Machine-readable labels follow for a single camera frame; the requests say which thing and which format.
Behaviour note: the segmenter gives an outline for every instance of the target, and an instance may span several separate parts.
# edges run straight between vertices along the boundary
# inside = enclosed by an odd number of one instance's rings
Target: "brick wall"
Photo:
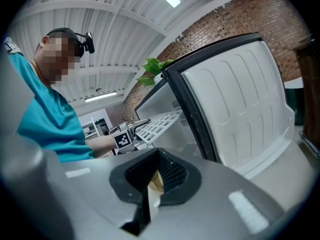
[[[262,35],[285,82],[300,77],[299,65],[292,48],[307,37],[309,31],[287,0],[233,0],[192,24],[158,59],[175,60],[220,39],[250,32]],[[122,117],[128,121],[131,118],[137,120],[134,108],[152,88],[137,83],[121,105],[116,109],[107,108],[112,125],[121,123]]]

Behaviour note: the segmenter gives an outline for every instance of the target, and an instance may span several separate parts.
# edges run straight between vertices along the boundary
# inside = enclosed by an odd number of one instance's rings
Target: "man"
[[[34,93],[18,133],[57,153],[60,162],[98,158],[116,148],[111,135],[85,140],[74,109],[51,85],[75,68],[84,49],[69,28],[57,28],[42,38],[31,61],[10,54],[10,61]]]

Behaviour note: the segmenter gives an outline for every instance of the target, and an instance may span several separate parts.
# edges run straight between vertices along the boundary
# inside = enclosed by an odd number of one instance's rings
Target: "mini fridge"
[[[146,142],[157,135],[157,125],[176,117],[154,138],[154,147],[222,163],[250,179],[289,146],[295,115],[259,33],[201,47],[161,73],[163,79],[135,108],[140,120],[155,120],[141,127]]]

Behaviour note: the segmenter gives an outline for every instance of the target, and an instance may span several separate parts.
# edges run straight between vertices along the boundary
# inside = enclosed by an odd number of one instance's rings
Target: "white grid tray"
[[[161,136],[180,117],[182,110],[158,114],[150,122],[139,127],[135,134],[148,145]]]

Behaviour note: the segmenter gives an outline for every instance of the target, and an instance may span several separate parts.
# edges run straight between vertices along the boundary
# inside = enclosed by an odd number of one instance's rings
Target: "green plant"
[[[153,74],[152,76],[141,76],[137,80],[145,86],[153,86],[155,84],[155,76],[161,73],[161,69],[173,62],[173,59],[160,62],[156,58],[146,58],[147,64],[143,65],[145,71]]]

